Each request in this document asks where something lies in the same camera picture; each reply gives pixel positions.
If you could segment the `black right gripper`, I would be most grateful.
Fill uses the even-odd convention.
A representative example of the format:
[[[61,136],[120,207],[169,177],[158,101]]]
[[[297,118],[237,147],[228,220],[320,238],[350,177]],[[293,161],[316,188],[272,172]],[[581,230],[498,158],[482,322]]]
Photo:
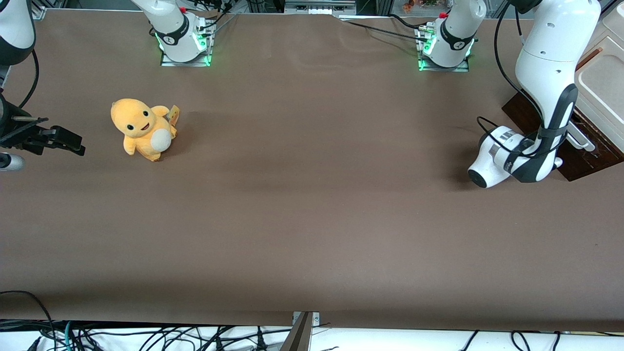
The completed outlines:
[[[41,156],[49,147],[72,152],[78,156],[84,156],[86,148],[82,145],[83,138],[71,131],[53,126],[48,130],[48,142],[37,139],[41,127],[40,123],[47,122],[47,117],[15,116],[4,113],[1,115],[1,138],[2,148],[22,148],[29,153]]]

